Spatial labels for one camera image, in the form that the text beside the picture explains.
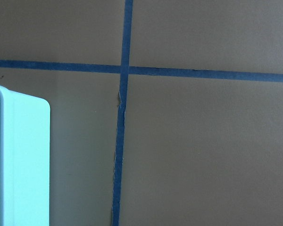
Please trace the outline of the turquoise plastic bin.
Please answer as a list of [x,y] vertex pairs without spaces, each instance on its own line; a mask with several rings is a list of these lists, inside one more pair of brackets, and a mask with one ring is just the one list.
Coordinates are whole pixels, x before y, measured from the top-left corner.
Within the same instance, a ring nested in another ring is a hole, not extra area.
[[50,223],[50,105],[0,86],[0,226]]

